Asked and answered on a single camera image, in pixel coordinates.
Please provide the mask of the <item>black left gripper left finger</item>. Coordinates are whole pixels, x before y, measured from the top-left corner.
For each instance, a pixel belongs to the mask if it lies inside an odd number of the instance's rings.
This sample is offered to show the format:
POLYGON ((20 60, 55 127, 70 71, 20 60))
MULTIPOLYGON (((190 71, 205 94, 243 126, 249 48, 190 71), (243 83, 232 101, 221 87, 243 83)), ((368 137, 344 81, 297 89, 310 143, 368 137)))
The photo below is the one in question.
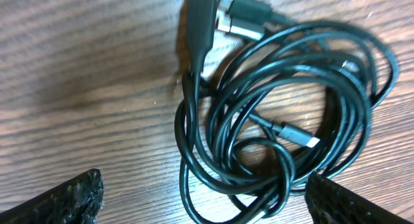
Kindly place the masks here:
POLYGON ((2 212, 1 224, 94 224, 103 198, 103 178, 93 168, 2 212))

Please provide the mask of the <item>black USB cable matte plugs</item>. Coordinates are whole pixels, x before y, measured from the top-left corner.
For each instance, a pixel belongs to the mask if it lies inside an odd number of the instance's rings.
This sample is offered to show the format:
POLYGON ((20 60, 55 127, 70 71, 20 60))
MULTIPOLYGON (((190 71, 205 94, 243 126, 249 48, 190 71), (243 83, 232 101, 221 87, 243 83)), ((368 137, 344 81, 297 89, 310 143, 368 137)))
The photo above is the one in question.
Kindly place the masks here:
POLYGON ((215 126, 215 116, 223 104, 233 104, 232 94, 208 88, 200 94, 200 87, 205 84, 201 78, 204 61, 213 45, 217 0, 188 0, 186 15, 186 39, 190 52, 190 71, 182 77, 184 99, 175 115, 175 138, 181 154, 179 189, 182 204, 189 217, 196 223, 207 223, 193 206, 188 177, 190 173, 216 192, 228 195, 232 203, 239 209, 238 215, 230 219, 230 223, 251 223, 261 218, 270 218, 279 213, 287 203, 289 192, 294 182, 294 161, 289 152, 280 145, 272 134, 272 128, 254 111, 254 106, 266 96, 265 92, 254 95, 252 104, 237 104, 240 111, 231 132, 230 139, 237 136, 239 128, 246 118, 252 118, 261 125, 265 138, 251 138, 233 143, 223 143, 225 133, 219 130, 213 139, 211 132, 215 126), (198 103, 200 98, 212 96, 216 103, 209 115, 206 140, 213 156, 209 157, 202 145, 198 123, 198 103), (251 144, 270 146, 279 155, 282 167, 281 177, 257 179, 249 173, 234 174, 226 167, 231 162, 233 152, 251 144))

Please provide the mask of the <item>black USB cable metallic plugs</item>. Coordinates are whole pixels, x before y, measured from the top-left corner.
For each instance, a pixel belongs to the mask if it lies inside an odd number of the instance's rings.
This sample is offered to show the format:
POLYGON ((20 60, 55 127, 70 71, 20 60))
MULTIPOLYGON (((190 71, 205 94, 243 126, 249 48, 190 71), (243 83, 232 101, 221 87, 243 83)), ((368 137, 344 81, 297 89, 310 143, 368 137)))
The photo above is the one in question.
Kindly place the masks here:
MULTIPOLYGON (((303 193, 314 172, 334 177, 344 171, 368 141, 372 111, 396 84, 398 63, 392 51, 370 33, 347 23, 297 23, 256 0, 217 0, 217 4, 230 16, 221 28, 231 32, 240 20, 237 34, 250 38, 252 44, 229 64, 219 83, 218 91, 231 93, 234 102, 223 104, 217 112, 212 138, 217 138, 219 130, 225 132, 223 143, 265 138, 261 125, 252 118, 245 119, 236 137, 228 137, 240 115, 236 105, 252 104, 254 95, 267 95, 282 85, 319 83, 327 87, 328 112, 317 137, 261 118, 293 158, 295 176, 289 193, 303 193)), ((254 106, 255 113, 260 102, 254 106)), ((269 178, 240 165, 237 151, 226 163, 229 171, 269 178)), ((279 167, 279 174, 270 177, 282 176, 279 167)))

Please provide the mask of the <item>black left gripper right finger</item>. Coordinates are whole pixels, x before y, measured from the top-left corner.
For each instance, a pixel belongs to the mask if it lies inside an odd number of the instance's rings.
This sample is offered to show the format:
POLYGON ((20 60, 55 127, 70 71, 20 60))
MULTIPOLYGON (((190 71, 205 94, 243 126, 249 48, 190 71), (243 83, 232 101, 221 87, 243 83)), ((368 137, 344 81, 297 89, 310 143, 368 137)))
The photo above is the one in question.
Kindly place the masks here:
POLYGON ((308 178, 305 201, 314 224, 412 224, 317 173, 308 178))

